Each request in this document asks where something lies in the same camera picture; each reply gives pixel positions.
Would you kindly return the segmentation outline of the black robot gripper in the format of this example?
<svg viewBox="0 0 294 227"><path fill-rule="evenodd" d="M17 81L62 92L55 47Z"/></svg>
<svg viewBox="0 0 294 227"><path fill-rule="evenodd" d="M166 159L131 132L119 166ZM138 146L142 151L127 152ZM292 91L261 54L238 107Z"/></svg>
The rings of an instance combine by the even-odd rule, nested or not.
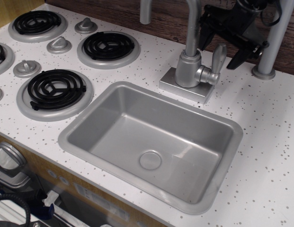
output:
<svg viewBox="0 0 294 227"><path fill-rule="evenodd" d="M269 42L255 24L255 19L267 5L266 0L237 0L232 9L205 5L199 20L199 49L205 50L218 35L239 49L227 69L235 70L248 58L257 58L269 47Z"/></svg>

